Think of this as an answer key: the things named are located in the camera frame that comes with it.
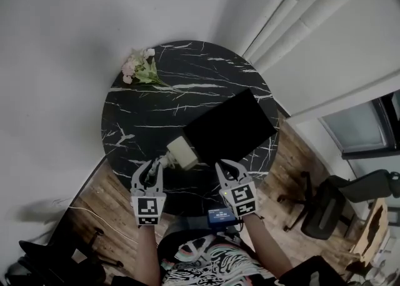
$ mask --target round table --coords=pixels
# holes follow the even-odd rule
[[[134,171],[164,155],[166,146],[183,135],[182,127],[212,107],[250,88],[271,124],[278,129],[278,112],[264,79],[250,63],[228,49],[201,41],[176,41],[154,48],[157,72],[174,88],[112,84],[102,112],[101,135],[107,159],[121,183],[131,188]],[[241,163],[259,185],[268,174],[278,148],[279,133],[246,156]],[[189,171],[164,169],[164,212],[206,215],[223,207],[214,168],[204,163]]]

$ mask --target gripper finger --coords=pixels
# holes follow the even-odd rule
[[[221,186],[222,189],[227,189],[227,188],[231,188],[232,186],[234,186],[234,182],[236,182],[236,181],[229,180],[225,177],[224,172],[221,169],[221,166],[219,165],[218,162],[215,163],[215,169],[217,171],[219,185]]]
[[[132,175],[132,181],[131,181],[131,193],[133,195],[135,195],[135,193],[137,191],[145,191],[144,186],[141,183],[141,177],[147,175],[147,173],[149,172],[151,165],[152,165],[153,161],[149,160],[146,163],[144,163],[143,165],[141,165],[136,171],[135,173],[133,173]]]
[[[233,160],[230,159],[221,159],[222,165],[226,165],[228,166],[228,172],[230,172],[230,170],[234,170],[235,174],[231,174],[235,179],[237,180],[241,180],[245,177],[249,177],[248,171],[245,168],[245,166],[243,166],[242,164],[238,163],[238,162],[234,162]]]
[[[146,189],[146,192],[150,193],[162,193],[163,192],[163,166],[158,163],[157,169],[156,169],[156,183],[152,187],[148,187]]]

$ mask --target person's arm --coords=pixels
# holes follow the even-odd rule
[[[292,264],[265,228],[264,222],[255,214],[245,215],[242,219],[261,265],[276,278],[291,270]]]
[[[134,278],[148,286],[160,286],[160,266],[154,226],[139,228],[137,244]]]

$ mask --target office chair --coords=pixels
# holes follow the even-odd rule
[[[304,218],[301,231],[314,239],[326,240],[332,235],[339,220],[350,225],[350,220],[341,218],[346,199],[330,181],[325,180],[313,196],[310,173],[301,172],[301,177],[305,177],[307,182],[304,200],[292,199],[286,195],[280,195],[277,199],[279,203],[289,200],[295,204],[304,205],[292,226],[283,228],[285,232],[292,230]]]
[[[19,245],[26,254],[18,260],[18,263],[31,272],[32,278],[40,280],[41,285],[103,285],[106,273],[102,264],[124,266],[121,262],[101,260],[93,251],[94,241],[103,233],[101,229],[96,229],[88,244],[76,234],[69,234],[66,238],[46,246],[21,240]],[[72,258],[76,249],[86,257],[79,263]]]
[[[342,277],[321,256],[313,256],[289,270],[279,278],[279,283],[286,286],[346,286]]]
[[[346,180],[339,176],[329,176],[326,180],[337,187],[353,203],[381,197],[400,197],[400,174],[389,173],[385,169],[375,170],[355,180]]]
[[[138,286],[138,281],[130,277],[114,276],[111,286]]]

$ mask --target white cable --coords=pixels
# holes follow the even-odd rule
[[[158,164],[161,164],[163,169],[170,167],[172,169],[175,168],[175,165],[178,165],[178,161],[175,159],[175,157],[171,154],[171,152],[168,150],[165,155],[161,155],[160,157],[156,158],[154,162],[152,163],[152,166],[147,173],[147,176],[154,176],[156,175],[156,170]]]
[[[109,223],[106,222],[105,219],[103,219],[102,217],[98,216],[98,214],[96,214],[95,212],[92,212],[89,209],[84,209],[83,207],[73,207],[73,206],[68,206],[69,209],[82,209],[82,210],[86,210],[89,213],[93,214],[96,217],[99,217],[104,223],[106,223],[108,226],[110,226],[111,229],[115,230],[118,234],[121,234],[123,237],[125,237],[126,239],[129,239],[131,242],[134,242],[136,244],[138,244],[138,242],[136,242],[135,240],[129,238],[127,235],[125,235],[124,233],[121,233],[120,231],[116,230],[113,226],[111,226]]]

